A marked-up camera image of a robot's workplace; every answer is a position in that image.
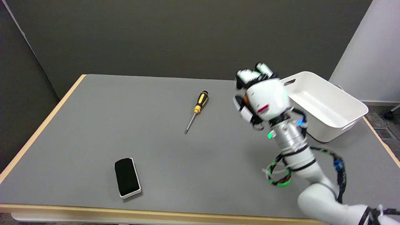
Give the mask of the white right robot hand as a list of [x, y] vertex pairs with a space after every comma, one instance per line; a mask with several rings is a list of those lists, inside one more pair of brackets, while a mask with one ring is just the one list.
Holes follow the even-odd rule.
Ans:
[[284, 85], [266, 64], [257, 63], [254, 70], [243, 69], [236, 73], [236, 89], [244, 90], [235, 95], [233, 102], [240, 117], [254, 130], [264, 130], [263, 122], [272, 127], [290, 120], [290, 100]]

